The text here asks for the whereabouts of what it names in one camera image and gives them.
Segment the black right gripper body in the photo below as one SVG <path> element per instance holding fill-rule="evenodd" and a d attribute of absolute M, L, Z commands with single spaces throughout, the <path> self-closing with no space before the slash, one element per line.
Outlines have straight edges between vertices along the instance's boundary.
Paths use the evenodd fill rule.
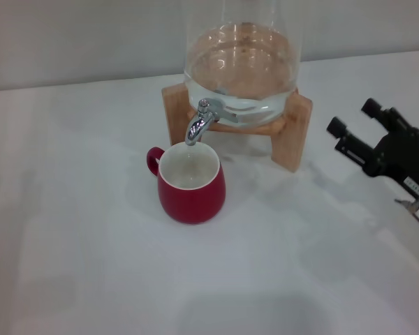
<path fill-rule="evenodd" d="M 419 129 L 388 132 L 372 150 L 365 174 L 389 177 L 415 196 L 413 186 L 419 186 Z"/>

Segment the chrome faucet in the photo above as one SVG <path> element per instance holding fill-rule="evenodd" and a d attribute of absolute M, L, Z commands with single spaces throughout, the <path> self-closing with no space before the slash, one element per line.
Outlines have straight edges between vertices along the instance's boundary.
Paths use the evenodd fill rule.
<path fill-rule="evenodd" d="M 198 102 L 196 115 L 190 120 L 185 134 L 185 144 L 193 146 L 202 137 L 203 133 L 215 122 L 226 119 L 237 123 L 237 116 L 225 109 L 221 100 L 204 98 Z"/>

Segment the red ceramic cup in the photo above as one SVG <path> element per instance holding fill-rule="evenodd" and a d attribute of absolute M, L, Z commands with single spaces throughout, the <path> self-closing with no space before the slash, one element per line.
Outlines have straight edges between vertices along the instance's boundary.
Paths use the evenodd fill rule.
<path fill-rule="evenodd" d="M 219 156 L 209 145 L 180 142 L 166 150 L 153 147 L 146 160 L 169 217 L 199 224 L 219 213 L 226 199 L 226 182 Z"/>

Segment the glass water dispenser jar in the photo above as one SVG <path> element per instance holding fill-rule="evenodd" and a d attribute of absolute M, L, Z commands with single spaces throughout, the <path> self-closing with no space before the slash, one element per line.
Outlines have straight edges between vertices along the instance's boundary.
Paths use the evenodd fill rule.
<path fill-rule="evenodd" d="M 218 100 L 235 127 L 279 117 L 295 91 L 309 0 L 181 0 L 189 103 Z"/>

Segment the wooden dispenser stand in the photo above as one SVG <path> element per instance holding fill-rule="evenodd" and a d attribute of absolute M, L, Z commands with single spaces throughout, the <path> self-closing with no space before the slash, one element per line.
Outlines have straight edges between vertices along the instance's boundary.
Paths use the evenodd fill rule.
<path fill-rule="evenodd" d="M 171 145 L 183 142 L 185 130 L 195 111 L 189 104 L 188 89 L 184 83 L 161 90 Z M 307 137 L 313 103 L 297 91 L 287 98 L 283 113 L 274 121 L 254 128 L 235 128 L 220 123 L 212 124 L 210 131 L 245 135 L 264 135 L 271 139 L 271 159 L 290 172 L 300 167 Z"/>

